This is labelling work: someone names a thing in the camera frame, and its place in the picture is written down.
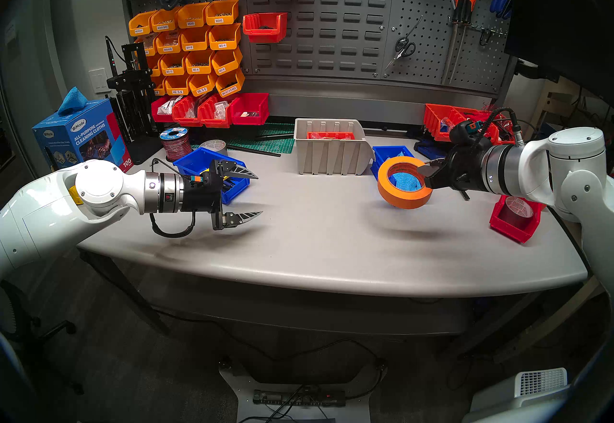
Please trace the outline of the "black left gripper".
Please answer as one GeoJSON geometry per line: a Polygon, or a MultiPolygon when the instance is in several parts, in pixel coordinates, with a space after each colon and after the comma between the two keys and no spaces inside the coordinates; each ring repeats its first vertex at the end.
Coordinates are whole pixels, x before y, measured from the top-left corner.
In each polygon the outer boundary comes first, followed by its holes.
{"type": "Polygon", "coordinates": [[[250,213],[224,212],[222,207],[222,188],[224,177],[257,180],[252,171],[236,162],[212,160],[209,168],[199,176],[183,177],[182,211],[206,212],[211,215],[213,229],[235,228],[259,217],[263,211],[250,213]]]}

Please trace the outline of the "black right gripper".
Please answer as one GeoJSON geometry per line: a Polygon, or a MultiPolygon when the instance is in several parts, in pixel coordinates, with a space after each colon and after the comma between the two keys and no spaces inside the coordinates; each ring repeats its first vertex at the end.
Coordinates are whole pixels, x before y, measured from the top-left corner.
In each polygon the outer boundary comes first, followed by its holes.
{"type": "Polygon", "coordinates": [[[486,137],[474,121],[462,121],[449,133],[454,147],[442,162],[429,162],[417,167],[419,174],[433,174],[424,177],[424,184],[430,189],[450,187],[457,191],[486,191],[482,169],[486,153],[486,137]]]}

